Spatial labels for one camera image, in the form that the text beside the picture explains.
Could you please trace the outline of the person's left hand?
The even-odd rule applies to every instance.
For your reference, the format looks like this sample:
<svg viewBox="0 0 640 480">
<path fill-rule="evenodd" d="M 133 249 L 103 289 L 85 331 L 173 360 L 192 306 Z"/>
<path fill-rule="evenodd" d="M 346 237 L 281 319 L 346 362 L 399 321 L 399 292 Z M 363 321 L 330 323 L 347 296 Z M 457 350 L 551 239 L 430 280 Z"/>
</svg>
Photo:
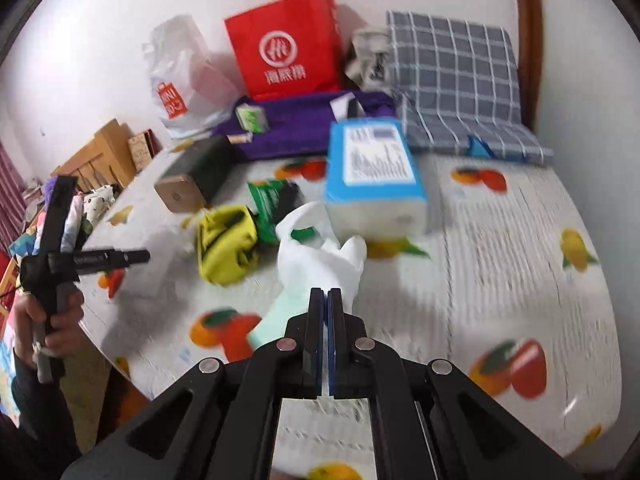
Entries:
<svg viewBox="0 0 640 480">
<path fill-rule="evenodd" d="M 50 321 L 51 331 L 44 338 L 46 347 L 54 356 L 62 358 L 76 351 L 84 339 L 80 328 L 80 321 L 84 317 L 82 305 L 84 295 L 75 286 L 70 286 L 67 292 L 66 306 L 62 312 L 47 317 L 46 311 L 35 296 L 21 292 L 15 297 L 12 307 L 14 317 L 14 353 L 17 359 L 35 368 L 34 362 L 34 327 L 37 324 Z"/>
</svg>

